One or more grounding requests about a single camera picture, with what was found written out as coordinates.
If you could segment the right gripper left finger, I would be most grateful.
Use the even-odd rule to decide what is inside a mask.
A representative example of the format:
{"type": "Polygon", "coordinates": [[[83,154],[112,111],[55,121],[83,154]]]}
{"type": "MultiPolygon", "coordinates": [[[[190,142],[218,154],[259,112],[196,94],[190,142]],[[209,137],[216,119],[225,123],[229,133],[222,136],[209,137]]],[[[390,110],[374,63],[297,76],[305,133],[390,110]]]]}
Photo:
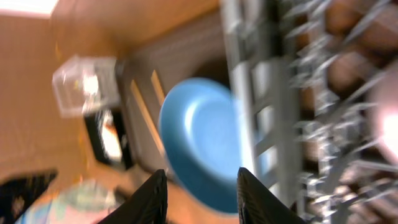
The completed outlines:
{"type": "Polygon", "coordinates": [[[98,224],[166,224],[167,206],[167,177],[159,169],[98,224]]]}

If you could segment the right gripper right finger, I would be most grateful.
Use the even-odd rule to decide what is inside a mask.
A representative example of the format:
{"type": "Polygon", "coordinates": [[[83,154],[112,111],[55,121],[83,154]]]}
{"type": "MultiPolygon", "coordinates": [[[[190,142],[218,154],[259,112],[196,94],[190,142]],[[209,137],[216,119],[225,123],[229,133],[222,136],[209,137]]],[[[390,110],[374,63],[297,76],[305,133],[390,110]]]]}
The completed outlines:
{"type": "Polygon", "coordinates": [[[238,170],[237,194],[240,224],[306,224],[245,167],[238,170]]]}

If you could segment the pile of white rice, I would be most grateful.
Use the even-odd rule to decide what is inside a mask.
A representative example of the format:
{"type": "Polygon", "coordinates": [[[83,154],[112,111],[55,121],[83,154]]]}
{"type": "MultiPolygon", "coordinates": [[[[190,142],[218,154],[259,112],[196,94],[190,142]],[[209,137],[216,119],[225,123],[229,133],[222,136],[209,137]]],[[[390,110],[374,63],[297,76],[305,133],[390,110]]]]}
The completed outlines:
{"type": "Polygon", "coordinates": [[[110,110],[104,110],[101,112],[100,115],[100,136],[101,136],[101,142],[103,145],[104,153],[106,157],[111,160],[112,162],[121,162],[122,161],[122,150],[121,150],[121,145],[119,142],[119,137],[118,133],[115,128],[114,132],[109,132],[106,130],[103,130],[103,123],[104,122],[113,122],[113,116],[110,110]]]}

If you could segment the orange carrot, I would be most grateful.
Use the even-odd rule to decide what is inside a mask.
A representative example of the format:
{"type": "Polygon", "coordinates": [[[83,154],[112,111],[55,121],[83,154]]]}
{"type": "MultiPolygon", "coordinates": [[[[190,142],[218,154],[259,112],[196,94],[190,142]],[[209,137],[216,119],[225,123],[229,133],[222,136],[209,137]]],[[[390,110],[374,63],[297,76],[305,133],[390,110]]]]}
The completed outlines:
{"type": "Polygon", "coordinates": [[[104,122],[103,123],[103,130],[109,131],[109,132],[114,132],[114,124],[113,122],[104,122]]]}

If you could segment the dark blue plate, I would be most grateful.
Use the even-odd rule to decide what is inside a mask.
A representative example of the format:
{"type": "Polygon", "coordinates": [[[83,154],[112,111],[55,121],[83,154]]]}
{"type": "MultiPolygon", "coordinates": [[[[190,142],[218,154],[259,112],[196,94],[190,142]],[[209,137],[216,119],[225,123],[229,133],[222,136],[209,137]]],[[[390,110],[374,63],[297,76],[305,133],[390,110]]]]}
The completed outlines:
{"type": "Polygon", "coordinates": [[[189,78],[169,91],[159,114],[159,135],[177,182],[204,206],[225,214],[238,212],[239,168],[255,168],[238,105],[224,85],[189,78]]]}

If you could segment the grey dishwasher rack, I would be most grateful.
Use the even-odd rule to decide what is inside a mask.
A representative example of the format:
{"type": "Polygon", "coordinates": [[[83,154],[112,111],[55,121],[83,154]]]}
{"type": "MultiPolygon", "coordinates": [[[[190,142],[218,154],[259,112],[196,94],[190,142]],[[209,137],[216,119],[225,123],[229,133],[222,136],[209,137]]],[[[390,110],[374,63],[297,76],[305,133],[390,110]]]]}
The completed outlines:
{"type": "Polygon", "coordinates": [[[221,1],[249,170],[306,223],[396,223],[397,165],[368,99],[397,61],[397,2],[221,1]]]}

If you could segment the pink cup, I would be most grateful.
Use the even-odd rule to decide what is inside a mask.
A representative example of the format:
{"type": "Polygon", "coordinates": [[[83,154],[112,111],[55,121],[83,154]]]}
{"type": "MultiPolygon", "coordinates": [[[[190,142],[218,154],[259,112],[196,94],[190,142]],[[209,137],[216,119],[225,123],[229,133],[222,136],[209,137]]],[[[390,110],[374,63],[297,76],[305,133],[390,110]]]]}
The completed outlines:
{"type": "Polygon", "coordinates": [[[384,76],[369,93],[376,106],[371,110],[373,133],[380,140],[381,153],[397,165],[397,61],[390,64],[384,76]]]}

